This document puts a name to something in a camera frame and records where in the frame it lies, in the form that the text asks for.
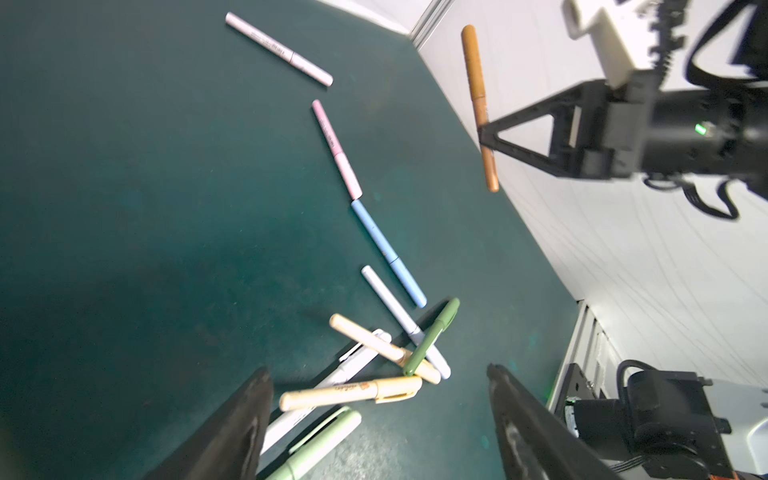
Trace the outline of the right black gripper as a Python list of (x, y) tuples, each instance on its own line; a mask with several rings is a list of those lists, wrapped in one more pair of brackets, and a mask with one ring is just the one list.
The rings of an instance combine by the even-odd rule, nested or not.
[(585, 81), (480, 126), (480, 145), (561, 178), (628, 178), (641, 170), (658, 96), (651, 70), (618, 89)]

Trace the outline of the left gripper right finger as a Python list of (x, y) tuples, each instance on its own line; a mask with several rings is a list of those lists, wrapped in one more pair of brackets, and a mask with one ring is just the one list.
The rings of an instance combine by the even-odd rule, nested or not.
[(575, 438), (504, 366), (486, 374), (505, 477), (617, 479), (619, 475)]

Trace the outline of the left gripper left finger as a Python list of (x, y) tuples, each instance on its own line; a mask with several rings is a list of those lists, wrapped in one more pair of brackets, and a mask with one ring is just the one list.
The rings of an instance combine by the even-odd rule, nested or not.
[(254, 479), (269, 425), (273, 381), (254, 371), (147, 479)]

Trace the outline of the brown pen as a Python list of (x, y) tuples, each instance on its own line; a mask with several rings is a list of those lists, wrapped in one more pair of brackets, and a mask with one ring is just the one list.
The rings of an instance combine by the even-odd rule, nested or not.
[[(480, 132), (480, 128), (488, 123), (488, 110), (477, 32), (473, 25), (462, 29), (461, 41), (476, 129)], [(480, 152), (487, 189), (498, 192), (500, 185), (494, 153), (483, 144), (480, 144)]]

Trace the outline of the pale pink white pen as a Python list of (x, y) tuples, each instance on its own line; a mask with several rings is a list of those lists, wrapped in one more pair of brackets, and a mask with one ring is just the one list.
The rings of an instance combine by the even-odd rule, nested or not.
[(330, 73), (307, 60), (296, 51), (281, 44), (234, 13), (228, 12), (226, 14), (225, 23), (257, 43), (259, 46), (292, 65), (295, 69), (319, 82), (321, 85), (330, 87), (333, 84), (334, 79)]

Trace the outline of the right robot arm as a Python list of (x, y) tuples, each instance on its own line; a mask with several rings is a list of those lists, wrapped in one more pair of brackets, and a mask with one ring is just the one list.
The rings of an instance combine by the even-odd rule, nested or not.
[[(664, 91), (683, 1), (566, 1), (568, 34), (589, 36), (604, 78), (585, 81), (490, 120), (471, 26), (462, 46), (487, 187), (499, 188), (495, 154), (558, 178), (641, 175), (657, 191), (679, 191), (700, 212), (735, 221), (728, 188), (767, 193), (767, 5), (732, 1), (689, 49), (689, 90)], [(508, 475), (611, 478), (640, 466), (657, 479), (734, 479), (707, 380), (636, 360), (616, 370), (614, 399), (568, 400), (555, 422), (534, 410), (500, 367), (488, 371)]]

